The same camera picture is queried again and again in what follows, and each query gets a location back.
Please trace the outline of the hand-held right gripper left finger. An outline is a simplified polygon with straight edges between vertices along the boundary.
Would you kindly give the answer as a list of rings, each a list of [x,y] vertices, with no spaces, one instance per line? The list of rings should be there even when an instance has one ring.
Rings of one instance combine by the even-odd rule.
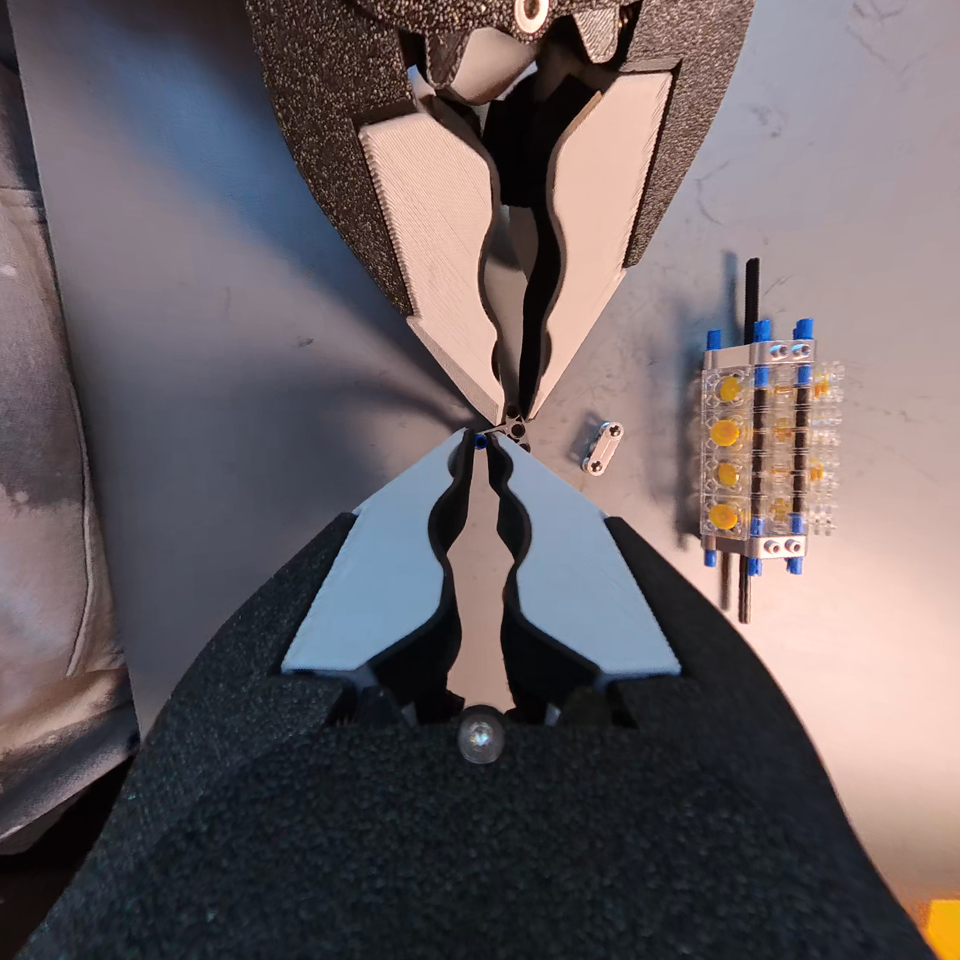
[[[285,673],[444,690],[462,630],[448,553],[469,510],[474,434],[456,433],[367,498],[284,656]]]

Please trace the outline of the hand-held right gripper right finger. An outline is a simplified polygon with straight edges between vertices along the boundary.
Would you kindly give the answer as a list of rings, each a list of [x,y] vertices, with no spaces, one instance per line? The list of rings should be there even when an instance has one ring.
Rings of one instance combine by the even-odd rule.
[[[489,437],[487,467],[513,559],[501,649],[514,700],[679,675],[603,510],[509,438]]]

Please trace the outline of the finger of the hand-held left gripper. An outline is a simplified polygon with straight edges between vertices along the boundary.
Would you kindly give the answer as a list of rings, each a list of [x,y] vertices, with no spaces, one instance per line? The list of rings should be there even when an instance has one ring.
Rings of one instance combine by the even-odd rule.
[[[361,146],[410,300],[407,323],[469,405],[498,426],[498,328],[483,266],[498,179],[468,121],[408,70],[414,111],[361,127]]]
[[[529,201],[536,253],[523,300],[519,406],[533,419],[625,274],[674,76],[567,77],[542,105]]]

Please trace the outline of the small grey holed beam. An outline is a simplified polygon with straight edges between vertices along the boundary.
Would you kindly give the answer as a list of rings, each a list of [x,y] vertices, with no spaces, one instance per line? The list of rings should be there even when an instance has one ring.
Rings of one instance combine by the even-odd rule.
[[[582,471],[594,477],[604,474],[618,449],[622,437],[622,423],[617,421],[603,422],[582,459]]]

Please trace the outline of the transparent brick engine model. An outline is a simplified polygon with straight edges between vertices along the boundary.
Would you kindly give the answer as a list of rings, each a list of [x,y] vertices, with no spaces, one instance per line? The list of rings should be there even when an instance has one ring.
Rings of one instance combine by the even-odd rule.
[[[759,258],[745,276],[743,344],[710,330],[700,386],[699,531],[706,566],[738,558],[737,616],[766,563],[800,575],[835,529],[843,366],[820,362],[812,318],[786,338],[760,316]]]

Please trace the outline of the yellow plastic bin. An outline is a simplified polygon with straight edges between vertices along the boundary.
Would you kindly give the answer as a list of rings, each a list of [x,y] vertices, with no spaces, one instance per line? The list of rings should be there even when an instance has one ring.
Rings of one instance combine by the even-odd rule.
[[[918,907],[918,927],[939,959],[959,959],[959,897],[933,898]]]

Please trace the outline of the grey desk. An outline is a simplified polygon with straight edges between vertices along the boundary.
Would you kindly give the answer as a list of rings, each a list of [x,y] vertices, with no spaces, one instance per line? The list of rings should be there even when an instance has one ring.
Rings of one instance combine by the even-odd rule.
[[[234,2],[10,2],[99,500],[148,729],[202,645],[336,514],[472,411],[302,181]],[[837,528],[743,633],[907,909],[958,897],[958,2],[757,2],[641,262],[534,452],[708,598],[690,431],[761,258],[778,332],[846,368]],[[601,476],[598,428],[623,426]]]

